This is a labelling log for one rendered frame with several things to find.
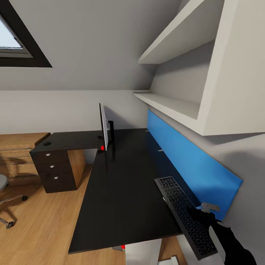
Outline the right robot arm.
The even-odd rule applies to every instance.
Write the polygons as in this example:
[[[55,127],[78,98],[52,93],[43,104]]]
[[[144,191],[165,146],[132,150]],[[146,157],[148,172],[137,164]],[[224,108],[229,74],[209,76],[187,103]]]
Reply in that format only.
[[[225,265],[257,265],[253,255],[240,244],[234,237],[230,227],[220,220],[215,219],[215,214],[210,212],[220,211],[218,205],[202,203],[202,209],[187,207],[187,212],[192,219],[201,222],[208,230],[209,235],[218,250]]]

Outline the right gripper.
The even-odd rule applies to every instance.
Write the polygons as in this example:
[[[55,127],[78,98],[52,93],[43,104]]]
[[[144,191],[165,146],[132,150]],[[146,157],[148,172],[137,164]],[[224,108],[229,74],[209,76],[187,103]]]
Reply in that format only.
[[[194,209],[194,208],[189,208],[187,207],[187,212],[189,215],[192,215],[192,219],[195,220],[195,221],[199,221],[201,222],[204,226],[204,220],[207,218],[207,217],[212,217],[215,219],[215,214],[210,212],[210,213],[206,213],[206,212],[203,212],[201,211],[200,209]]]

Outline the keyboard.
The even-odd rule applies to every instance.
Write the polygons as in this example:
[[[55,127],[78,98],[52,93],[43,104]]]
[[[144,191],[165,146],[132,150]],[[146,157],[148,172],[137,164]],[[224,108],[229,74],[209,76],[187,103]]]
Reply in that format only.
[[[177,181],[172,176],[154,180],[198,261],[218,253],[209,235],[209,230],[201,222],[193,220],[192,215],[188,214],[187,207],[197,208]]]

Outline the swivel chair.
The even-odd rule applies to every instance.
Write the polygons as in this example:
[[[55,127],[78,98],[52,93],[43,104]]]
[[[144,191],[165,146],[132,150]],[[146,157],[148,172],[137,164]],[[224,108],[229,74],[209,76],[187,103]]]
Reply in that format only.
[[[5,187],[7,187],[7,186],[9,185],[9,184],[7,184],[7,183],[8,183],[8,177],[5,176],[5,175],[3,175],[3,174],[0,174],[0,192],[1,192]],[[23,196],[23,194],[22,194],[22,195],[18,195],[18,196],[16,196],[16,197],[9,198],[9,199],[4,200],[4,201],[0,201],[0,205],[1,205],[1,204],[4,204],[4,203],[6,203],[6,202],[9,202],[9,201],[11,201],[11,200],[13,200],[13,199],[19,198],[19,197],[22,197],[22,200],[23,200],[23,201],[25,201],[25,200],[28,198],[27,196]],[[11,222],[7,222],[7,221],[3,220],[2,218],[0,218],[0,221],[1,221],[2,223],[6,224],[6,228],[7,228],[7,229],[8,229],[9,227],[11,227],[11,226],[14,225],[14,223],[13,223],[12,221],[11,221]]]

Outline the monitor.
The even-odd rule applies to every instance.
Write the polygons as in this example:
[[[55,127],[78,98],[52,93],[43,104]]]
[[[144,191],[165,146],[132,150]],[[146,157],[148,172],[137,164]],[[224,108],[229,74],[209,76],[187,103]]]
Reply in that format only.
[[[101,119],[101,126],[102,126],[102,135],[103,136],[98,136],[99,138],[103,138],[103,143],[104,146],[101,146],[101,150],[103,151],[107,151],[107,147],[109,145],[109,143],[114,142],[114,126],[113,126],[113,121],[108,121],[108,119],[106,119],[105,117],[105,112],[104,109],[101,105],[101,103],[99,103],[99,108],[100,108],[100,119]],[[107,124],[110,123],[110,132],[111,132],[111,141],[108,140],[108,136],[107,136]]]

